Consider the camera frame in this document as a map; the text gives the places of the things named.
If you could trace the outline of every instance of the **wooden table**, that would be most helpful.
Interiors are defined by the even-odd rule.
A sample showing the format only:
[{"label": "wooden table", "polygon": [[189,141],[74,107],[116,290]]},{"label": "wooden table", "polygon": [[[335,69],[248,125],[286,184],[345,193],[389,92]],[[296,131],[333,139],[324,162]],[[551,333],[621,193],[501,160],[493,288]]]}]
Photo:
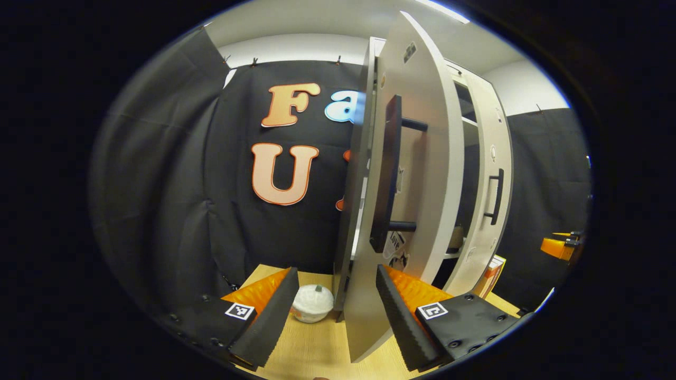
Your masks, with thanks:
[{"label": "wooden table", "polygon": [[[282,269],[259,265],[242,287],[280,270]],[[332,278],[331,275],[298,272],[300,286],[320,284],[331,289]],[[518,308],[498,296],[491,293],[487,301],[518,318],[516,315]],[[345,321],[336,323],[337,317],[337,312],[330,312],[320,322],[308,324],[289,314],[284,330],[265,367],[259,367],[256,372],[240,366],[237,368],[270,380],[313,380],[315,377],[329,380],[398,380],[420,376],[420,372],[410,372],[406,369],[394,336],[361,362],[351,363]]]}]

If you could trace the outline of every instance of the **white ceiling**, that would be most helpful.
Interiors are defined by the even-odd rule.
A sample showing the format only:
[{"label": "white ceiling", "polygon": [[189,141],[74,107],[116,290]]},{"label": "white ceiling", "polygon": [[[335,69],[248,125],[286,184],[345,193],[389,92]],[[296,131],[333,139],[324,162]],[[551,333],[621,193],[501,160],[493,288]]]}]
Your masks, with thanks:
[{"label": "white ceiling", "polygon": [[217,47],[295,33],[385,39],[400,10],[413,16],[445,58],[477,74],[525,58],[484,28],[414,0],[253,0],[210,20],[207,31]]}]

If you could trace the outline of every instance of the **ceiling light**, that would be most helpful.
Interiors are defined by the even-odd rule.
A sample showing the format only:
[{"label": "ceiling light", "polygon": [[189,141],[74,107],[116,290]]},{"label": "ceiling light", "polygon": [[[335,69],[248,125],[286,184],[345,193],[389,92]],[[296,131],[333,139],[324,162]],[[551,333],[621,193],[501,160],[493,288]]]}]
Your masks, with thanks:
[{"label": "ceiling light", "polygon": [[467,20],[461,14],[457,14],[456,12],[444,7],[443,5],[437,4],[437,3],[433,2],[433,1],[429,1],[429,0],[416,0],[416,1],[421,3],[421,4],[427,5],[428,7],[434,8],[437,11],[440,11],[443,14],[449,15],[449,16],[453,17],[454,19],[456,19],[457,21],[460,21],[463,24],[469,23],[469,20]]}]

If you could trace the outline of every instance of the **black door handle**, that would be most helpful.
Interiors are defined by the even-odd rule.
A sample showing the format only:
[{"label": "black door handle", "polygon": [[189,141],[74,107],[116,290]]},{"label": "black door handle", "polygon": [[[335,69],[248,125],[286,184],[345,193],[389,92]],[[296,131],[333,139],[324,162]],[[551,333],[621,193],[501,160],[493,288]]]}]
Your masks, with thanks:
[{"label": "black door handle", "polygon": [[376,253],[385,249],[389,231],[415,231],[415,222],[390,221],[392,205],[397,188],[399,152],[402,146],[402,127],[427,131],[427,124],[402,118],[402,97],[394,95],[385,107],[385,138],[383,139],[383,160],[381,163],[378,195],[376,198],[369,243]]},{"label": "black door handle", "polygon": [[498,180],[498,194],[496,195],[496,206],[493,208],[493,213],[489,214],[488,212],[484,212],[484,216],[488,216],[491,218],[491,226],[496,225],[498,222],[498,214],[500,212],[500,203],[502,202],[502,184],[504,183],[504,178],[505,178],[505,171],[502,169],[498,169],[498,175],[497,176],[490,176],[488,177],[489,180],[491,179],[497,179]]}]

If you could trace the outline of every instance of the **white cabinet door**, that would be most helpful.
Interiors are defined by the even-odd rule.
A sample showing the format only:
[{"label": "white cabinet door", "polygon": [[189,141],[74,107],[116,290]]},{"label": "white cabinet door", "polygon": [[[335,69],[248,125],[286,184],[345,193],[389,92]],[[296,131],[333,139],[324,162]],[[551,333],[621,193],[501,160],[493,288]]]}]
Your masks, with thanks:
[{"label": "white cabinet door", "polygon": [[486,80],[471,73],[463,78],[479,127],[479,192],[467,240],[444,287],[452,295],[471,291],[481,278],[500,244],[512,196],[512,144],[498,96]]},{"label": "white cabinet door", "polygon": [[391,220],[415,222],[406,251],[405,272],[431,283],[455,225],[464,164],[460,105],[446,62],[429,35],[400,12],[376,64],[377,96],[368,185],[356,254],[345,296],[345,323],[352,362],[358,362],[392,336],[376,289],[378,264],[388,264],[369,242],[379,198],[385,141],[385,111],[399,95],[402,117],[427,124],[427,131],[403,128],[399,166],[404,169]]}]

